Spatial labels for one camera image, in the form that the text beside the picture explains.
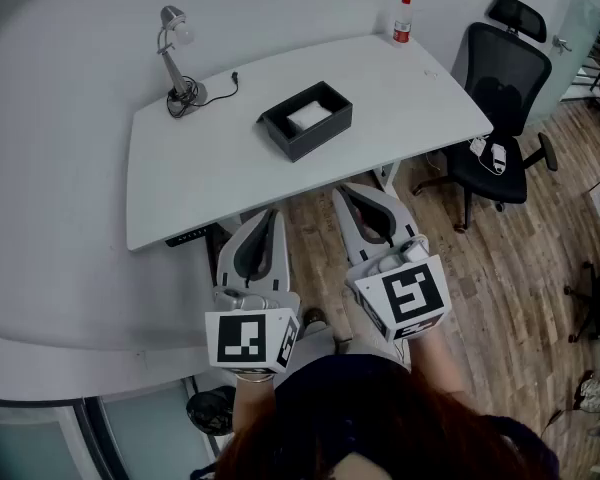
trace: black box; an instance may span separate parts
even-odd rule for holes
[[[287,116],[312,101],[317,101],[332,114],[303,132],[296,133]],[[269,137],[285,152],[292,162],[295,162],[349,128],[352,114],[353,105],[350,101],[343,98],[327,83],[318,82],[316,85],[270,108],[258,118],[258,122],[264,121]]]

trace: white wall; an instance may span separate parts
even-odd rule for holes
[[[169,87],[155,54],[163,5],[190,17],[196,40],[174,57],[204,78],[368,34],[398,1],[24,3],[0,28],[0,337],[133,350],[203,342],[211,300],[200,245],[136,254],[124,245],[131,118]],[[560,24],[560,0],[523,1]],[[415,37],[450,69],[491,0],[413,2]]]

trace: red hair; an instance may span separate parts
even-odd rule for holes
[[[304,442],[310,456],[301,460],[297,454],[285,455],[282,429],[290,427],[280,424],[281,414],[265,412],[223,451],[216,480],[288,480],[290,474],[295,478],[329,478],[335,466],[324,460],[323,450],[329,443],[321,442],[310,423],[312,415],[324,412],[325,404],[333,404],[338,411],[355,410],[356,427],[364,429],[373,447],[381,450],[378,462],[382,463],[378,466],[394,480],[421,475],[471,480],[555,478],[545,464],[546,457],[538,451],[537,436],[532,436],[537,440],[533,445],[525,440],[516,440],[513,445],[501,435],[494,420],[437,392],[418,372],[410,374],[396,365],[372,378],[316,386],[302,393],[293,411],[287,408],[285,412],[292,412],[303,436],[310,437]],[[281,465],[279,458],[283,456],[285,463]]]

